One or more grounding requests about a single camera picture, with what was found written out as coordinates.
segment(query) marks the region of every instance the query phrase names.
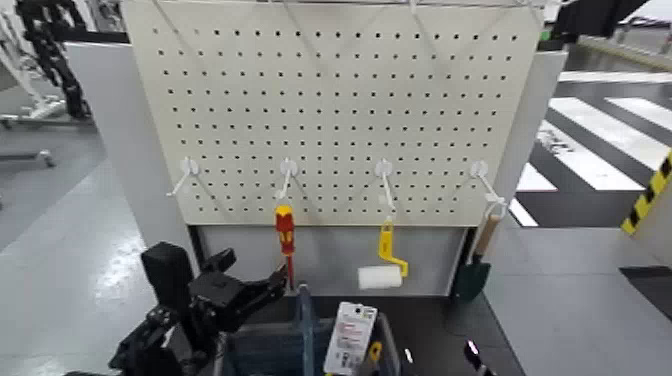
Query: gray bin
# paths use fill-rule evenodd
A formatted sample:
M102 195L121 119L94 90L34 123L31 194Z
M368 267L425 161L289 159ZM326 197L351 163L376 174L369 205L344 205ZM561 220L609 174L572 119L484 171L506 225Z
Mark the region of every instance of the gray bin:
M222 376L324 375L334 318L316 319L310 293L299 286L293 322L246 325L228 335L220 356ZM380 376L400 376L401 363L385 314L379 312L371 341L383 344Z

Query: label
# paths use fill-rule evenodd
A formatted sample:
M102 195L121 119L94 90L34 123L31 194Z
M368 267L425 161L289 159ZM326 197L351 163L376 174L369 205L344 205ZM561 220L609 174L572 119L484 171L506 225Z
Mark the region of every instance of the label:
M351 375L364 361L378 309L341 302L331 333L324 372Z

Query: white stripe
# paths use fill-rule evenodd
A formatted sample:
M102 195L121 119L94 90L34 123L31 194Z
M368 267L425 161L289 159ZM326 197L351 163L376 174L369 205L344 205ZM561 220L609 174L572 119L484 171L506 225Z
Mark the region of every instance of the white stripe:
M566 133L544 120L537 139L560 162L598 191L638 191L644 187Z
M520 223L521 226L523 227L539 227L539 224L537 221L532 218L530 213L525 210L523 205L518 202L515 198L511 200L511 205L509 205L509 209L511 210L511 214L513 214L514 217L518 220L518 223Z
M633 114L672 130L672 111L644 98L606 98L609 102Z
M570 71L560 73L558 81L669 83L672 82L672 73Z
M550 106L652 170L660 167L670 151L668 146L576 98L553 98Z
M520 181L518 182L518 187L516 191L518 192L554 192L557 191L553 183L548 181L544 175L539 173L534 166L529 163L525 164L523 168L523 174L520 176Z

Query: white hook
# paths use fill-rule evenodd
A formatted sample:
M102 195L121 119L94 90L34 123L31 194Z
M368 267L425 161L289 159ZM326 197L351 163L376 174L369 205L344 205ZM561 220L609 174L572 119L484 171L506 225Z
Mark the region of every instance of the white hook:
M492 188L492 185L490 185L488 179L485 178L485 175L488 174L488 164L485 161L474 162L474 164L471 165L471 171L469 171L469 174L473 179L479 179L481 183L483 183L485 189L488 191L485 194L485 200L489 204L488 208L485 210L485 218L487 219L490 216L492 211L495 209L495 206L497 205L500 206L499 217L504 218L506 215L506 200L504 197L498 195L497 192L495 192L495 189Z
M166 196L168 197L173 197L177 194L177 192L180 191L184 183L187 181L187 178L189 176L196 176L198 175L200 169L198 167L198 163L196 163L195 160L189 158L189 157L184 157L184 159L180 162L180 170L184 173L180 180L177 181L177 184L175 184L175 187L173 188L172 191L166 193Z
M392 193L390 192L390 184L387 181L387 177L392 174L393 166L387 159L383 158L378 163L376 163L376 176L383 179L383 188L385 189L385 197L380 197L381 204L387 204L390 207L390 211L394 213L397 208L394 206L394 200L392 199Z
M299 172L299 166L297 166L296 162L293 160L285 158L282 162L280 162L280 172L285 175L285 182L282 185L282 189L275 191L275 199L277 201L280 201L287 196L289 178L296 176L296 174Z

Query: white pegboard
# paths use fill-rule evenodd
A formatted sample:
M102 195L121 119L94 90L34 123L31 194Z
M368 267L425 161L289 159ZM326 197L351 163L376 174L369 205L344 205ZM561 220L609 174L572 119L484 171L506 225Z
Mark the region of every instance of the white pegboard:
M189 224L272 224L280 162L299 225L474 226L540 31L538 9L127 1L126 21Z

